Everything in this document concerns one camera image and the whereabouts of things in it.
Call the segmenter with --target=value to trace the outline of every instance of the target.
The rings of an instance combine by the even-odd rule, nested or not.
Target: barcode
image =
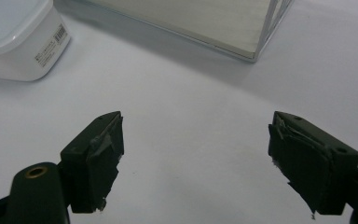
[[[58,28],[58,31],[54,35],[54,38],[56,39],[57,43],[60,45],[61,42],[65,39],[65,37],[66,37],[66,30],[65,28],[63,28],[61,24]]]

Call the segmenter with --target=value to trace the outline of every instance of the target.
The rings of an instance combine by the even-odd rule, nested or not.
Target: black mechanical part
[[[275,112],[268,154],[312,213],[341,215],[353,208],[358,223],[358,151],[307,120]]]
[[[124,154],[120,112],[95,119],[61,153],[56,165],[42,162],[18,172],[10,195],[0,200],[1,223],[66,224],[66,207],[92,213],[106,206]]]

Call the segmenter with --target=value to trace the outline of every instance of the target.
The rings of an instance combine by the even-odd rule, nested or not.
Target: white tabletop
[[[296,0],[255,64],[57,1],[72,40],[35,82],[0,80],[0,198],[120,110],[126,154],[102,214],[72,223],[349,223],[311,212],[268,155],[275,110],[358,150],[358,1]]]

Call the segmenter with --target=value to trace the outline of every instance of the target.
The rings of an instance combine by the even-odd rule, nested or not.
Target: sticker
[[[54,32],[54,35],[46,42],[41,50],[34,56],[36,61],[40,66],[45,67],[50,59],[56,54],[60,49],[62,41],[68,36],[65,28],[62,24],[57,28],[57,31]]]

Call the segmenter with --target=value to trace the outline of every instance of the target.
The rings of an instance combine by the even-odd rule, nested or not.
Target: container lid
[[[0,0],[0,54],[22,43],[52,6],[52,0]]]

